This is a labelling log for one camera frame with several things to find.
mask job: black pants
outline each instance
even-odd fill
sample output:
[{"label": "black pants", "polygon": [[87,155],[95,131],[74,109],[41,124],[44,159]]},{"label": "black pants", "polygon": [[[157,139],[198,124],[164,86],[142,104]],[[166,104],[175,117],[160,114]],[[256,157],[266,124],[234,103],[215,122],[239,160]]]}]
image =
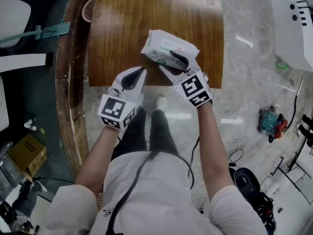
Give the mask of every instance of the black pants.
[{"label": "black pants", "polygon": [[42,186],[35,181],[34,186],[30,189],[31,182],[26,180],[20,188],[20,194],[18,198],[13,202],[12,208],[23,213],[25,216],[30,217],[33,212],[37,195],[42,191]]},{"label": "black pants", "polygon": [[[135,151],[147,151],[145,122],[146,112],[141,108],[129,123],[121,142],[114,149],[111,161],[123,154]],[[161,110],[155,110],[152,114],[150,151],[163,151],[178,155],[166,116]]]}]

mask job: tripod leg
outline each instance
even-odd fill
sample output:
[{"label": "tripod leg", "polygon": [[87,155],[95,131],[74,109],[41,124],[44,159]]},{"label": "tripod leg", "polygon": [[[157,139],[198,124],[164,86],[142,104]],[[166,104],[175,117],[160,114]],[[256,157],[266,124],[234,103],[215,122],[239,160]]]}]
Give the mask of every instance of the tripod leg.
[{"label": "tripod leg", "polygon": [[307,139],[313,140],[313,133],[310,133],[306,128],[303,127],[303,125],[299,126],[299,130]]},{"label": "tripod leg", "polygon": [[313,130],[313,120],[308,118],[307,115],[303,115],[302,120]]},{"label": "tripod leg", "polygon": [[308,139],[307,145],[308,145],[308,147],[310,147],[311,149],[313,149],[313,142],[312,142],[310,139]]}]

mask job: wrist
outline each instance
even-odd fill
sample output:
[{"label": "wrist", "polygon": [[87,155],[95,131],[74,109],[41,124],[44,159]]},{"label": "wrist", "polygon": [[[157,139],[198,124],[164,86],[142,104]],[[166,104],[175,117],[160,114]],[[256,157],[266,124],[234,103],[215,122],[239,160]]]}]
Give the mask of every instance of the wrist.
[{"label": "wrist", "polygon": [[120,130],[119,129],[115,129],[113,127],[110,127],[108,125],[106,125],[104,128],[103,128],[103,131],[102,132],[105,132],[109,135],[117,135],[119,134]]},{"label": "wrist", "polygon": [[213,106],[212,106],[212,103],[210,101],[207,101],[204,104],[200,105],[197,108],[197,110],[198,110],[198,112],[201,112],[201,111],[205,111],[205,110],[207,110],[209,108],[213,108]]}]

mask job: wooden table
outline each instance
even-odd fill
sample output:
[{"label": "wooden table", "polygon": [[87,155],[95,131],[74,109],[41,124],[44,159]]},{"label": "wooden table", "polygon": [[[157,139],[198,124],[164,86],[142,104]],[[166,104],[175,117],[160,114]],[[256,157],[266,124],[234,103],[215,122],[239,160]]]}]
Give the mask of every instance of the wooden table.
[{"label": "wooden table", "polygon": [[221,88],[224,25],[221,0],[95,0],[89,33],[89,84],[111,85],[122,71],[148,70],[146,85],[170,85],[158,65],[141,54],[150,29],[193,43],[210,87]]}]

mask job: cardboard box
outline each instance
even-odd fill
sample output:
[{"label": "cardboard box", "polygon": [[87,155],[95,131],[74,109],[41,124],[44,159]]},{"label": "cardboard box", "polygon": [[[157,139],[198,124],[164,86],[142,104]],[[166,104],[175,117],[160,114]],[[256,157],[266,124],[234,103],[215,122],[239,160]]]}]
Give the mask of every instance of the cardboard box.
[{"label": "cardboard box", "polygon": [[34,177],[41,165],[47,159],[46,146],[31,134],[25,136],[14,145],[7,155],[16,166],[30,177]]}]

